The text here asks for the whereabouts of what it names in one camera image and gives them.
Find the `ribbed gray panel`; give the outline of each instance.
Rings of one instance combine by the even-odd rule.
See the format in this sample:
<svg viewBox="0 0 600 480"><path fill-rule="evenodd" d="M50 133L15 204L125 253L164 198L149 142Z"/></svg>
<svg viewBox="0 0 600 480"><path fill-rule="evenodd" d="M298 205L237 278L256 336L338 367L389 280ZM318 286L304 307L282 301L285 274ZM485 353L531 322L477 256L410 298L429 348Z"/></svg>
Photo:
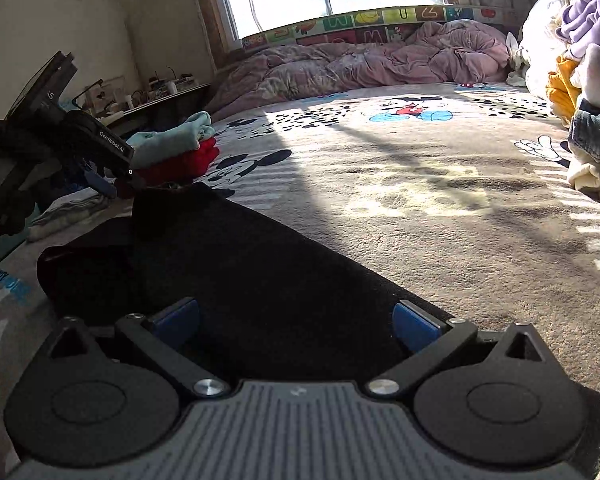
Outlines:
<svg viewBox="0 0 600 480"><path fill-rule="evenodd" d="M174 435L135 460L94 470L27 462L12 480L584 480L560 464L496 473L430 446L395 404L353 384L250 381L197 403Z"/></svg>

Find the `silver bolt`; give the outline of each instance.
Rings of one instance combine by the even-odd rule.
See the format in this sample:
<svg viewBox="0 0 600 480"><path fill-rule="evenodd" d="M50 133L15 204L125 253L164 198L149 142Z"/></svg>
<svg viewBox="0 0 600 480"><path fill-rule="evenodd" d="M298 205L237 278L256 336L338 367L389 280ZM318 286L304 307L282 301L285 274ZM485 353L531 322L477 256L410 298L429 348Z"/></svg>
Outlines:
<svg viewBox="0 0 600 480"><path fill-rule="evenodd" d="M375 381L371 381L366 387L371 393L378 396L393 395L400 390L398 383L391 379L376 379Z"/></svg>
<svg viewBox="0 0 600 480"><path fill-rule="evenodd" d="M193 391L203 397L213 397L224 392L224 384L217 379L200 379L193 385Z"/></svg>

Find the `black garment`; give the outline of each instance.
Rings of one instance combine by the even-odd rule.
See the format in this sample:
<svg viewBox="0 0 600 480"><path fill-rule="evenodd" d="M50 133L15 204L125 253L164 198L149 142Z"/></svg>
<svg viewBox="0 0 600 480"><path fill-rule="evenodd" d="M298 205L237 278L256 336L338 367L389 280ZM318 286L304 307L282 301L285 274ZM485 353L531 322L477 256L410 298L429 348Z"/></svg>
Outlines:
<svg viewBox="0 0 600 480"><path fill-rule="evenodd" d="M392 309L449 314L203 184L147 189L116 218L49 248L38 279L60 316L87 324L198 300L184 351L220 376L365 381L405 357Z"/></svg>

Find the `wall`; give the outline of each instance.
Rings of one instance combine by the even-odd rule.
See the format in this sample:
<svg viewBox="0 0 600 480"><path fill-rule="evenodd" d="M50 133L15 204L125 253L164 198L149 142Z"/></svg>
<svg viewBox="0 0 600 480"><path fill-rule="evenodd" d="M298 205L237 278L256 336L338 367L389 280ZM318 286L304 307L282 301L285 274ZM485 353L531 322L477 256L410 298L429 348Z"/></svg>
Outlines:
<svg viewBox="0 0 600 480"><path fill-rule="evenodd" d="M122 0L132 48L143 82L192 73L211 82L214 67L197 0Z"/></svg>
<svg viewBox="0 0 600 480"><path fill-rule="evenodd" d="M123 75L129 91L138 88L119 0L0 0L0 119L58 50L78 68L62 100L100 78Z"/></svg>

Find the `red garment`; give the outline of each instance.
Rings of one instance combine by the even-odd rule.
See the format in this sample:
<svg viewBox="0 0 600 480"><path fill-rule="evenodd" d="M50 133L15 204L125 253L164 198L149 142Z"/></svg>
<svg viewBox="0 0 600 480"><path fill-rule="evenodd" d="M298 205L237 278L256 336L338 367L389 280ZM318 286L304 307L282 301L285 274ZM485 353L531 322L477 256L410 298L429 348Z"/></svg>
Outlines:
<svg viewBox="0 0 600 480"><path fill-rule="evenodd" d="M219 153L220 150L216 148L216 139L211 137L200 142L200 148L197 150L172 156L149 168L136 171L138 175L144 178L148 186L159 186L165 182L194 179L206 173L209 165ZM131 187L119 178L116 179L115 186L120 198L129 198L134 194Z"/></svg>

